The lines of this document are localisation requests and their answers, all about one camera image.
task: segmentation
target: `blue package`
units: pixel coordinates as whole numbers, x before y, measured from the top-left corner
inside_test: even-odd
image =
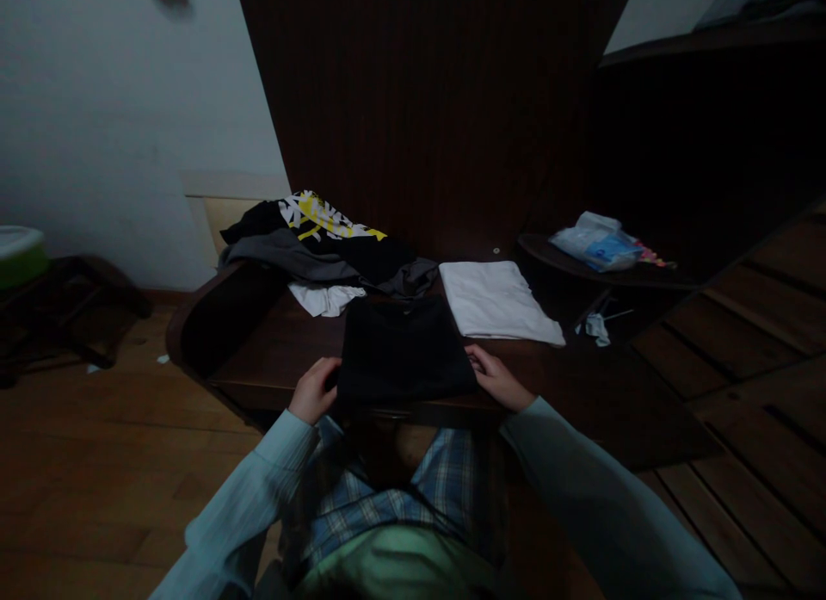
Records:
[[[586,264],[600,273],[618,260],[636,262],[642,253],[642,247],[637,247],[615,234],[609,234],[605,238],[591,243],[585,250],[585,256],[588,258]]]

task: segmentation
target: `black t-shirt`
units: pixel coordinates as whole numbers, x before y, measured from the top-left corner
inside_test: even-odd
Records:
[[[448,398],[477,390],[476,375],[440,296],[410,303],[353,301],[347,310],[338,402]]]

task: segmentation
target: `folded white cloth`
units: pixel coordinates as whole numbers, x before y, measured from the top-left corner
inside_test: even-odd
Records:
[[[367,294],[364,288],[352,286],[319,286],[304,281],[291,281],[288,285],[295,300],[311,316],[334,318],[341,315],[344,307],[356,297]]]
[[[443,263],[439,272],[463,336],[565,346],[562,328],[539,307],[516,263]]]

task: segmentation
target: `light blue sleeve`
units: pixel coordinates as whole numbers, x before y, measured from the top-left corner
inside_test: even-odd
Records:
[[[187,526],[186,551],[150,599],[212,600],[225,591],[251,597],[267,530],[295,493],[317,440],[315,428],[281,413]]]
[[[501,432],[608,600],[740,598],[648,486],[542,398]]]

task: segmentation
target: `person's right hand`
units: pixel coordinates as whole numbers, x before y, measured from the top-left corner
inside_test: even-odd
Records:
[[[489,355],[476,344],[465,346],[465,352],[476,372],[479,386],[506,409],[523,411],[536,400],[537,396],[522,386],[502,363],[502,359]]]
[[[309,425],[317,424],[338,395],[338,386],[326,391],[324,382],[341,365],[342,360],[338,357],[322,357],[313,363],[295,386],[293,399],[287,410]]]

